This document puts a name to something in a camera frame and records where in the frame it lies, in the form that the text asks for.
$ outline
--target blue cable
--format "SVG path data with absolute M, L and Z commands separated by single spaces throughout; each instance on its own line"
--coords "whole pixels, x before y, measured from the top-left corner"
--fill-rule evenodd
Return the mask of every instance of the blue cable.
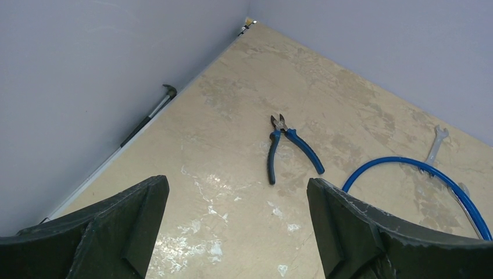
M 353 185 L 354 181 L 367 169 L 376 166 L 378 164 L 390 163 L 390 162 L 411 164 L 440 178 L 452 189 L 453 193 L 459 198 L 460 202 L 464 205 L 467 212 L 471 216 L 471 219 L 473 220 L 476 227 L 478 228 L 481 237 L 484 240 L 492 240 L 491 233 L 490 230 L 488 229 L 488 226 L 486 225 L 486 222 L 483 220 L 483 217 L 481 216 L 481 214 L 479 213 L 479 211 L 477 210 L 476 206 L 473 204 L 471 199 L 469 199 L 469 197 L 464 193 L 464 191 L 462 191 L 462 189 L 460 189 L 460 187 L 454 181 L 452 181 L 444 173 L 435 169 L 429 164 L 425 164 L 423 162 L 410 158 L 396 157 L 396 156 L 374 159 L 364 164 L 363 166 L 360 166 L 353 174 L 351 174 L 351 176 L 348 178 L 346 183 L 344 183 L 342 190 L 347 193 L 350 187 Z

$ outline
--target hose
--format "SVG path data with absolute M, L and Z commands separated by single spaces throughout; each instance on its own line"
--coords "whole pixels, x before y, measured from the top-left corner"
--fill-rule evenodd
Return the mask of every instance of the hose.
M 443 182 L 445 182 L 450 189 L 452 189 L 453 193 L 457 196 L 457 198 L 460 200 L 460 202 L 463 204 L 464 208 L 467 210 L 468 214 L 471 216 L 474 224 L 478 228 L 481 237 L 484 240 L 492 240 L 491 238 L 491 233 L 490 230 L 488 229 L 488 226 L 486 225 L 486 222 L 483 220 L 483 217 L 477 210 L 476 206 L 474 203 L 469 199 L 469 197 L 460 189 L 460 187 L 455 183 L 453 180 L 451 180 L 448 176 L 446 176 L 444 173 L 441 171 L 435 169 L 434 167 L 430 166 L 429 164 L 425 164 L 423 162 L 406 158 L 406 157 L 397 157 L 397 156 L 392 156 L 392 157 L 383 157 L 379 159 L 374 159 L 371 160 L 367 163 L 365 163 L 363 166 L 360 166 L 351 176 L 349 176 L 348 180 L 346 183 L 344 183 L 344 186 L 342 187 L 342 190 L 344 192 L 348 192 L 350 187 L 353 185 L 355 180 L 367 169 L 376 166 L 378 164 L 382 163 L 391 163 L 391 162 L 396 162 L 396 163 L 406 163 L 406 164 L 411 164 L 413 166 L 416 166 L 420 169 L 423 169 L 427 172 L 429 172 L 432 175 L 437 176 L 440 178 Z

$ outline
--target wrench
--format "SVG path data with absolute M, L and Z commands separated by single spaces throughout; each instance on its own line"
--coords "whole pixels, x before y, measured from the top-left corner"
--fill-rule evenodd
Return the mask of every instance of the wrench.
M 435 141 L 433 142 L 433 146 L 431 147 L 430 153 L 428 154 L 428 159 L 426 159 L 425 164 L 429 164 L 430 166 L 433 167 L 433 163 L 435 162 L 435 158 L 437 157 L 438 150 L 440 149 L 440 145 L 442 144 L 442 141 L 444 138 L 448 137 L 448 130 L 447 128 L 445 129 L 440 129 L 440 125 L 437 125 L 435 127 L 435 133 L 437 134 L 435 136 Z

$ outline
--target marble surface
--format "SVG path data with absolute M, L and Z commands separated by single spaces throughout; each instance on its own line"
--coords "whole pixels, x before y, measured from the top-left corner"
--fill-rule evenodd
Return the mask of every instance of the marble surface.
M 147 278 L 323 278 L 306 198 L 318 177 L 285 137 L 266 173 L 270 115 L 282 113 L 343 185 L 364 162 L 425 160 L 434 127 L 448 128 L 436 167 L 465 183 L 493 227 L 493 149 L 261 24 L 254 25 L 110 165 L 66 213 L 149 176 L 170 184 Z M 476 237 L 436 178 L 387 164 L 350 194 L 436 230 Z

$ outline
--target wire cutter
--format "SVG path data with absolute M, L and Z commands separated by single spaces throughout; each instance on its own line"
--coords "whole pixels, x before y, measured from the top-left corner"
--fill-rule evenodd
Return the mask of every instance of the wire cutter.
M 315 154 L 315 151 L 313 151 L 313 149 L 304 140 L 296 135 L 295 129 L 289 129 L 286 126 L 283 115 L 279 114 L 279 120 L 271 115 L 270 122 L 272 123 L 272 126 L 274 126 L 274 131 L 270 134 L 271 145 L 269 148 L 269 155 L 267 157 L 267 173 L 269 175 L 269 183 L 271 185 L 276 183 L 276 176 L 274 175 L 274 154 L 276 154 L 276 148 L 279 144 L 279 140 L 281 139 L 281 133 L 284 133 L 288 140 L 294 143 L 307 155 L 319 174 L 323 174 L 325 172 L 325 169 L 322 166 L 319 157 Z

